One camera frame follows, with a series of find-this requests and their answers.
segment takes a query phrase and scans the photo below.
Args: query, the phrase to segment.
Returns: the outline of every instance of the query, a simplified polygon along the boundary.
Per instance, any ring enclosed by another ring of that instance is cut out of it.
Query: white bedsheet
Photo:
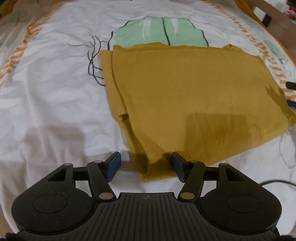
[[[232,16],[238,11],[229,6],[224,9]],[[124,134],[111,116],[104,87],[87,73],[91,36],[108,41],[111,31],[147,15],[188,18],[205,32],[205,37],[211,40],[210,46],[234,44],[250,54],[259,54],[230,18],[204,2],[77,0],[63,3],[29,42],[14,73],[0,87],[0,205],[14,232],[17,227],[10,212],[13,200],[67,162],[75,167],[85,166],[120,151],[122,167],[110,183],[116,195],[180,191],[182,183],[177,178],[148,183],[141,180],[129,161]],[[259,31],[247,24],[244,27],[254,35]],[[292,68],[287,68],[285,73],[288,78],[296,76]],[[295,145],[294,126],[278,138],[225,162],[257,182],[269,179],[296,182]],[[213,185],[206,183],[204,192]],[[88,189],[86,183],[77,186]],[[266,188],[282,204],[278,229],[281,234],[287,234],[296,220],[296,191],[280,183]]]
[[[51,0],[18,0],[12,12],[0,20],[0,65],[4,64],[21,43],[28,24],[38,20],[51,6],[51,2]]]

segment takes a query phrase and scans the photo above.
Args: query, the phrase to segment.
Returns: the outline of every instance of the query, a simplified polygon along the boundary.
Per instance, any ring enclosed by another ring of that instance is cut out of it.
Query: wooden bed frame
[[[296,24],[264,0],[245,0],[245,2],[253,11],[257,7],[271,17],[271,21],[267,27],[268,31],[296,59]]]
[[[0,20],[12,12],[16,2],[17,0],[0,0]],[[245,2],[253,11],[258,7],[271,17],[272,20],[267,29],[296,59],[296,24],[264,0],[245,0]],[[0,207],[0,237],[4,237],[7,232],[12,231]]]

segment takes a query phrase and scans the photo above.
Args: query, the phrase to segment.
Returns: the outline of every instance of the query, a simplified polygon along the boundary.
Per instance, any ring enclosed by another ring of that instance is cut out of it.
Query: circular pad
[[[33,208],[40,213],[56,213],[67,205],[67,199],[59,194],[45,194],[36,198]]]
[[[253,213],[260,208],[260,201],[257,197],[249,194],[234,194],[227,198],[227,206],[238,213]]]

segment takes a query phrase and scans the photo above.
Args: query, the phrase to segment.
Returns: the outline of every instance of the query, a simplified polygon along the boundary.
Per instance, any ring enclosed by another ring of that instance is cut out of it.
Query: bed
[[[130,160],[126,137],[111,115],[99,59],[90,60],[99,48],[112,49],[113,31],[129,21],[147,16],[188,19],[201,29],[208,45],[232,44],[259,55],[287,100],[296,100],[296,92],[285,88],[286,81],[296,79],[293,51],[289,53],[283,46],[289,49],[289,43],[277,42],[243,1],[18,0],[7,8],[11,13],[0,20],[2,235],[10,229],[17,232],[11,216],[14,199],[68,162],[85,166],[119,151],[123,163],[110,183],[116,195],[180,191],[182,183],[175,177],[142,180]],[[149,35],[147,28],[143,24],[143,38]],[[220,162],[231,164],[256,182],[283,179],[295,183],[295,145],[293,126],[259,147]],[[87,183],[76,185],[89,193]],[[214,187],[214,183],[206,183],[203,194]],[[296,221],[296,190],[282,183],[266,188],[283,208],[278,230],[289,234]]]

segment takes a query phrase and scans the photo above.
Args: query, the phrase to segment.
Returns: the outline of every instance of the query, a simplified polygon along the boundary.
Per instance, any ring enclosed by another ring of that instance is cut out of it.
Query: mustard yellow cloth
[[[235,46],[114,46],[100,53],[107,96],[144,180],[174,176],[174,151],[206,165],[296,122],[258,56]]]

